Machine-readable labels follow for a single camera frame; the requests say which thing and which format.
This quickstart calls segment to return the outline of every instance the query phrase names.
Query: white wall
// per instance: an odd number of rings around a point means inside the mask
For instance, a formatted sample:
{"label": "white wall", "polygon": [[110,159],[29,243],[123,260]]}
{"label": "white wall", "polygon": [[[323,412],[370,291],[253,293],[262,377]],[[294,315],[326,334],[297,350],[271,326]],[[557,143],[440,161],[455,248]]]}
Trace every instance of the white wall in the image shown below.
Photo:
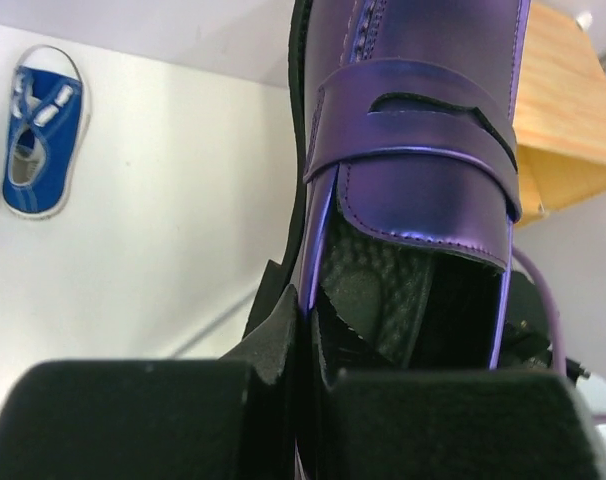
{"label": "white wall", "polygon": [[568,355],[606,378],[606,193],[518,230],[550,283]]}
{"label": "white wall", "polygon": [[[0,207],[0,404],[36,362],[161,357],[198,336],[282,255],[294,196],[286,90],[1,26],[0,180],[14,62],[37,43],[77,61],[93,118],[59,216]],[[189,355],[224,353],[237,313]]]}
{"label": "white wall", "polygon": [[606,52],[606,0],[539,0],[541,3],[566,12],[573,18],[581,12],[590,12],[593,23],[588,34],[599,55]]}
{"label": "white wall", "polygon": [[0,24],[287,84],[294,0],[0,0]]}

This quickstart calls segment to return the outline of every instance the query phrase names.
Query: purple loafer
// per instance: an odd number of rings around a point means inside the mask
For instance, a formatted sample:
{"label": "purple loafer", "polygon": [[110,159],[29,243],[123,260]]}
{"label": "purple loafer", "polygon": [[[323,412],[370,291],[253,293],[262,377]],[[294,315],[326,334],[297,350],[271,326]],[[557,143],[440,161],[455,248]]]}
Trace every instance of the purple loafer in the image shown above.
{"label": "purple loafer", "polygon": [[285,285],[404,368],[495,368],[519,220],[514,104],[529,0],[297,0],[298,188]]}

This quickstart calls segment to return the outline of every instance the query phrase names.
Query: shoe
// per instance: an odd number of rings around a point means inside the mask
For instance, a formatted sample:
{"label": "shoe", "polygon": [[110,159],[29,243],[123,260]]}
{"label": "shoe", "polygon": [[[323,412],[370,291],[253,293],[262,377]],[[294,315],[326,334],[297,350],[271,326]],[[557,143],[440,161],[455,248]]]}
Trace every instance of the shoe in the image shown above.
{"label": "shoe", "polygon": [[55,47],[25,52],[12,81],[3,199],[16,215],[45,219],[70,194],[72,170],[90,118],[87,83]]}
{"label": "shoe", "polygon": [[394,365],[496,368],[521,216],[512,118],[528,11],[296,0],[297,195],[246,333],[291,281],[303,318],[322,290]]}

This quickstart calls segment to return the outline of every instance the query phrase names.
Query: sneaker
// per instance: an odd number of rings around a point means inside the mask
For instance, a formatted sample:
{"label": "sneaker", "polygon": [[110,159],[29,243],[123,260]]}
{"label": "sneaker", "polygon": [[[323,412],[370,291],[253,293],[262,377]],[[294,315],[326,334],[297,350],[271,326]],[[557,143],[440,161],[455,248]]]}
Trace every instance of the sneaker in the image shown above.
{"label": "sneaker", "polygon": [[89,100],[87,83],[62,50],[38,45],[19,59],[3,180],[3,199],[16,215],[45,219],[65,206]]}

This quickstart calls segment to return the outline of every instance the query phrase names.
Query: white ceiling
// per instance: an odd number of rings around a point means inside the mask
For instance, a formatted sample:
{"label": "white ceiling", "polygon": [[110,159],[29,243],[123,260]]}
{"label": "white ceiling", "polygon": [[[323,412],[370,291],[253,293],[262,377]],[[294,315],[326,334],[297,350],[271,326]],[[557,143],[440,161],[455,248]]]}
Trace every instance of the white ceiling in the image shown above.
{"label": "white ceiling", "polygon": [[[592,12],[606,51],[606,0],[546,0]],[[0,24],[271,85],[286,86],[293,0],[0,0]]]}

